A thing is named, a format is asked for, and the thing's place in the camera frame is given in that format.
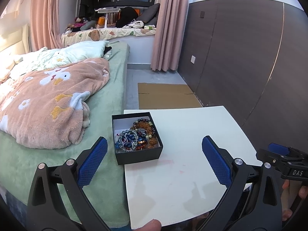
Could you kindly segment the right hand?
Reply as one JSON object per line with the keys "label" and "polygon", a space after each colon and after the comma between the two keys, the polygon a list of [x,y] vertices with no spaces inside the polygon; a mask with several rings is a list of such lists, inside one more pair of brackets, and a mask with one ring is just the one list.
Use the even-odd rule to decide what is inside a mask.
{"label": "right hand", "polygon": [[305,199],[307,197],[307,186],[304,186],[302,182],[286,179],[282,189],[282,220],[286,221],[293,214],[293,211],[290,209],[290,207],[294,203],[296,197],[299,196],[301,199]]}

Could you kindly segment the left hand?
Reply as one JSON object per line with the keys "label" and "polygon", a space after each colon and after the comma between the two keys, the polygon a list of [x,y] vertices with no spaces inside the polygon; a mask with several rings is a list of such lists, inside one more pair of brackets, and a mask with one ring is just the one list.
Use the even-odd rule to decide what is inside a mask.
{"label": "left hand", "polygon": [[135,231],[161,231],[161,222],[157,219],[152,219],[143,227],[135,229]]}

